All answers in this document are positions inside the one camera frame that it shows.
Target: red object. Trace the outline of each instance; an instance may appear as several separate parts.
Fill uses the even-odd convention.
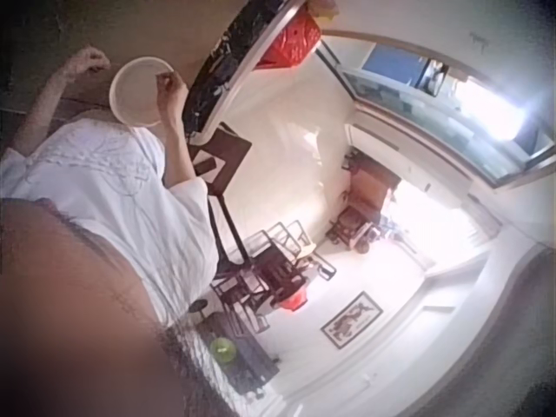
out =
[[[279,306],[286,310],[295,311],[307,302],[307,290],[302,287],[287,300],[282,301]]]
[[[270,45],[256,68],[290,68],[299,65],[320,39],[321,28],[307,9],[302,8]]]

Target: hand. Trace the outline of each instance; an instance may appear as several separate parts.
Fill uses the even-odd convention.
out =
[[[182,125],[183,106],[188,96],[188,87],[176,72],[166,72],[156,76],[158,97],[156,104],[162,123],[173,129]]]
[[[110,68],[110,60],[101,50],[88,46],[72,56],[57,74],[66,82],[73,83],[85,72],[98,72]]]

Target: framed picture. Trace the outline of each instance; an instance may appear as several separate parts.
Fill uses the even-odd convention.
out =
[[[373,324],[382,312],[382,308],[363,291],[321,330],[337,348],[342,349]]]

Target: person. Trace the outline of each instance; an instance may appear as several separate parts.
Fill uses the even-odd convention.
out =
[[[108,67],[92,47],[71,57],[0,162],[3,380],[26,414],[233,415],[167,336],[217,263],[179,74],[156,80],[164,144],[87,116],[47,138],[65,87]]]

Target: bowl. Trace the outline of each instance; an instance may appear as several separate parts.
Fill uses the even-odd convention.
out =
[[[122,66],[110,85],[109,101],[114,116],[134,127],[159,123],[156,75],[169,71],[172,67],[154,56],[143,56]]]

